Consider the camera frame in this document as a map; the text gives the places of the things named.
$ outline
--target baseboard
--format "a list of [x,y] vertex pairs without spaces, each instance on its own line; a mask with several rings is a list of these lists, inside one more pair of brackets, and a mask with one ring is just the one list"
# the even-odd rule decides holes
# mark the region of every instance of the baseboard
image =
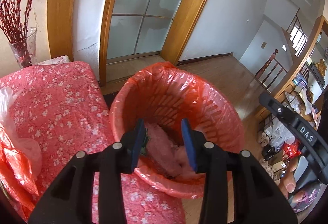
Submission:
[[212,59],[212,58],[216,58],[216,57],[222,57],[222,56],[233,56],[233,52],[228,53],[228,54],[219,54],[219,55],[213,55],[213,56],[204,56],[204,57],[198,57],[198,58],[193,58],[193,59],[181,60],[178,62],[177,66],[191,64],[191,63],[204,61],[204,60]]

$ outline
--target door frame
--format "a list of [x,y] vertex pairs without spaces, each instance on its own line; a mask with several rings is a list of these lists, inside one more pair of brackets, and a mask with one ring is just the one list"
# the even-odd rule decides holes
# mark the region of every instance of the door frame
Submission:
[[[106,85],[107,46],[115,0],[105,0],[100,32],[99,78]],[[176,65],[196,25],[206,0],[182,0],[171,24],[160,56]]]

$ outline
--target sliding glass door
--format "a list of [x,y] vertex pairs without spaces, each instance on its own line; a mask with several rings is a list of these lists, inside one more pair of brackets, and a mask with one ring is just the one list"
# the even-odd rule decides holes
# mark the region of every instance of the sliding glass door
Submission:
[[107,63],[158,53],[181,0],[115,0]]

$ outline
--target wooden newel post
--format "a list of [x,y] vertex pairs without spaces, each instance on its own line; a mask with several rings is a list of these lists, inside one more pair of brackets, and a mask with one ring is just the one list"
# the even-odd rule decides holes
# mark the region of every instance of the wooden newel post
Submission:
[[275,49],[274,53],[270,56],[269,60],[263,65],[263,67],[261,67],[261,69],[255,74],[255,78],[259,79],[262,74],[265,72],[265,70],[267,69],[267,67],[270,65],[270,63],[272,62],[273,59],[275,59],[276,54],[278,53],[278,50]]

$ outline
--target finger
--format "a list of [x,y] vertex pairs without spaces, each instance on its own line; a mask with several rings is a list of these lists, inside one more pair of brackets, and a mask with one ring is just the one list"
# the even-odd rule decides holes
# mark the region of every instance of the finger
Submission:
[[286,197],[286,199],[288,199],[289,193],[288,193],[286,187],[284,186],[284,184],[282,182],[280,182],[278,187],[279,187],[280,191],[282,192],[282,194]]
[[293,203],[299,203],[303,200],[305,196],[305,191],[299,191],[295,196],[293,197]]
[[289,193],[292,193],[295,190],[296,182],[292,172],[287,171],[281,181]]
[[298,166],[298,158],[294,157],[288,164],[288,170],[294,171]]

